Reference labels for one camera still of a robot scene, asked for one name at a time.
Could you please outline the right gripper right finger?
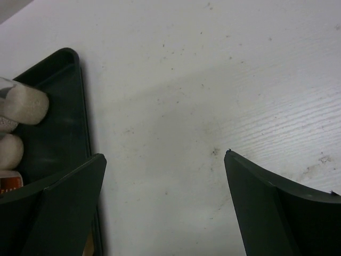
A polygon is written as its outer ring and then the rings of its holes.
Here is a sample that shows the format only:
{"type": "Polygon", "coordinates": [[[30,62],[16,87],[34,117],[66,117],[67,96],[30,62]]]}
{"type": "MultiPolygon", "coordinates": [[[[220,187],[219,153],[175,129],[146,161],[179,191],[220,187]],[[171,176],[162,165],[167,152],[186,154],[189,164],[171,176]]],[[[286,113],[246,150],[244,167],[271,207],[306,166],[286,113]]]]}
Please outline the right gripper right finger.
{"type": "Polygon", "coordinates": [[[340,255],[340,195],[270,172],[234,151],[226,176],[246,255],[340,255]]]}

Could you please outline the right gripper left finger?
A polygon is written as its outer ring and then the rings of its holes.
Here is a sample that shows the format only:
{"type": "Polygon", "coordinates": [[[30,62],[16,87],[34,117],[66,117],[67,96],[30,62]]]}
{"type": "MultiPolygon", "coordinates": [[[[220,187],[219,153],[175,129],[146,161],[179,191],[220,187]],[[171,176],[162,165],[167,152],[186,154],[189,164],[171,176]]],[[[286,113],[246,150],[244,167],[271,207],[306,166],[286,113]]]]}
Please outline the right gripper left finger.
{"type": "Polygon", "coordinates": [[[82,255],[106,164],[95,154],[1,194],[1,255],[82,255]]]}

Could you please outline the yellow cap sauce bottle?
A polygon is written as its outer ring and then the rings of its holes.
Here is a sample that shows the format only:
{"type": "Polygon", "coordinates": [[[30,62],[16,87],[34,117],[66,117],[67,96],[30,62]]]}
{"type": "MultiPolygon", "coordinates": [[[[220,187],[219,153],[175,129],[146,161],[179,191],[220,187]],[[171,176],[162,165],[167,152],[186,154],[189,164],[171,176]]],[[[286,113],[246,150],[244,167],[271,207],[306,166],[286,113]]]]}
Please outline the yellow cap sauce bottle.
{"type": "Polygon", "coordinates": [[[22,160],[24,145],[22,140],[13,134],[1,137],[1,170],[14,170],[22,160]]]}

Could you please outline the clear dome cap spice bottle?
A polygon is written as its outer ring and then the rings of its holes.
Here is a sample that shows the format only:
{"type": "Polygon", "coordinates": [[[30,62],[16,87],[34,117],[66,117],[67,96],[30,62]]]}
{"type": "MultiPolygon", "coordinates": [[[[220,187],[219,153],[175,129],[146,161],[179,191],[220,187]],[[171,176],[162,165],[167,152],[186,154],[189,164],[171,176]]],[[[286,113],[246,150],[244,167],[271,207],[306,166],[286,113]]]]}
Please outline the clear dome cap spice bottle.
{"type": "Polygon", "coordinates": [[[11,133],[19,124],[37,125],[47,114],[46,93],[26,84],[1,78],[1,132],[11,133]]]}

